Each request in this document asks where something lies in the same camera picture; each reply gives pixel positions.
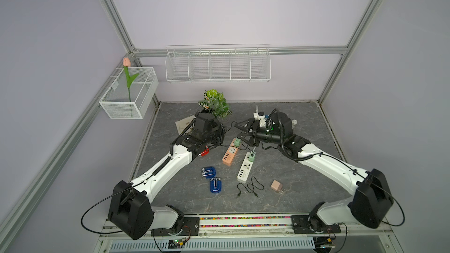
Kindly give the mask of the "red electric shaver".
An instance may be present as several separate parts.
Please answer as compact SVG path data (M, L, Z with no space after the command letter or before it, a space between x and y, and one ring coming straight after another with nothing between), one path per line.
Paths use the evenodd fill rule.
M203 157L203 156L207 155L209 153L209 151L210 151L210 149L206 148L203 152L199 153L198 156Z

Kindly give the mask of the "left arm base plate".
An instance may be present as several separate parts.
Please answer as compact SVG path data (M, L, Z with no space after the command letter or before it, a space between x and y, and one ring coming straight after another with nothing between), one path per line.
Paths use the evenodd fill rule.
M200 230L200 218L198 216L183 217L177 220L171 228L157 228L151 230L155 237L197 236Z

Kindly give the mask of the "white power strip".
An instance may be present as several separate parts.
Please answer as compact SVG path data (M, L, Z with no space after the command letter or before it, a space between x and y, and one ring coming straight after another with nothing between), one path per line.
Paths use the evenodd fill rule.
M239 173L237 174L237 180L239 183L246 183L252 166L253 166L254 162L249 162L248 161L248 152L246 153L246 156L244 158L244 161L242 162L241 168L239 170Z

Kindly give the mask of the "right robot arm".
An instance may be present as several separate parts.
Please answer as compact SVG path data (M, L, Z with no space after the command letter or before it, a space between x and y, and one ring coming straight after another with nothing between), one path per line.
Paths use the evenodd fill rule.
M353 166L324 152L311 141L295 134L296 120L274 109L270 114L256 112L234 125L249 146L275 144L288 159L310 167L345 189L350 197L335 202L320 202L309 213L307 227L321 233L329 226L360 223L376 229L397 200L391 194L383 172Z

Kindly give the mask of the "green charger adapter top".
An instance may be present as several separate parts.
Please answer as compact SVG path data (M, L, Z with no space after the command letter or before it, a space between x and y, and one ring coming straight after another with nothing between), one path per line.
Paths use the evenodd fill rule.
M234 139L234 141L233 141L233 145L235 146L235 147L240 147L240 145L241 145L241 139L240 138L235 138Z

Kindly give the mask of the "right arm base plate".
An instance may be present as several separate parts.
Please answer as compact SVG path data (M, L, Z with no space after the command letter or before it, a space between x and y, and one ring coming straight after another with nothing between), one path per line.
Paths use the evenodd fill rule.
M325 225L317 218L309 215L292 215L292 228L295 234L338 234L341 228L338 224Z

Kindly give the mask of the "green charger adapter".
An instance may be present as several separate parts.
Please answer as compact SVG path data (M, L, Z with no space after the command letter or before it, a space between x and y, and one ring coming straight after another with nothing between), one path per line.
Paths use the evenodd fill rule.
M254 162L255 160L255 153L254 152L249 152L248 153L248 161L249 162Z
M240 145L241 145L241 139L240 138L235 138L234 139L234 141L233 141L233 145L235 146L235 147L240 147Z

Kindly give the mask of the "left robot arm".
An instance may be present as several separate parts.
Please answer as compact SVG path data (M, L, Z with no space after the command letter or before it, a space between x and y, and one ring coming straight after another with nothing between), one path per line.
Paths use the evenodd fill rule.
M176 207L152 206L156 195L185 166L220 146L227 128L211 112L197 112L193 120L170 143L169 152L153 167L130 182L120 181L108 196L107 218L125 233L138 240L149 230L163 228L178 234L184 214Z

